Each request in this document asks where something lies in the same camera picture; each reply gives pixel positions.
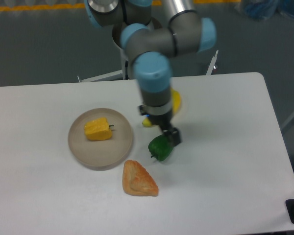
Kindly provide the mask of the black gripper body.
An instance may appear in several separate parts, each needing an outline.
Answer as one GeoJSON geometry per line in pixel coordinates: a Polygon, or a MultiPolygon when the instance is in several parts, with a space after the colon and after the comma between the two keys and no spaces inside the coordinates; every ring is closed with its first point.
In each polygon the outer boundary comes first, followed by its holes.
{"type": "Polygon", "coordinates": [[[157,125],[161,129],[163,133],[172,133],[173,126],[171,124],[171,119],[173,117],[173,112],[169,111],[162,115],[152,115],[147,114],[147,118],[151,122],[152,125],[157,125]]]}

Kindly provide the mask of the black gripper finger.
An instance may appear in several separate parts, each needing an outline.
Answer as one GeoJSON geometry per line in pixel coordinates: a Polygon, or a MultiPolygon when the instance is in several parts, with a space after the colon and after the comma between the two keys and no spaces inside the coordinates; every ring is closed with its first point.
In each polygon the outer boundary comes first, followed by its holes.
{"type": "Polygon", "coordinates": [[[163,130],[163,135],[166,137],[168,143],[172,147],[176,147],[182,142],[180,132],[176,127],[171,127],[168,130],[163,130]]]}

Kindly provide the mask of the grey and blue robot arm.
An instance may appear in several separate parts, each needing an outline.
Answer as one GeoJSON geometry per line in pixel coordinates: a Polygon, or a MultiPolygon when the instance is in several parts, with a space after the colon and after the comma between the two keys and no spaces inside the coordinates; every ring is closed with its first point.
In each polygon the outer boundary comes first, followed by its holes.
{"type": "Polygon", "coordinates": [[[124,51],[127,73],[138,82],[141,115],[157,125],[172,146],[181,143],[179,130],[172,126],[172,71],[169,59],[212,48],[217,30],[210,18],[202,18],[191,0],[165,0],[162,5],[168,26],[150,29],[149,0],[87,0],[85,9],[96,27],[121,28],[116,43],[124,51]]]}

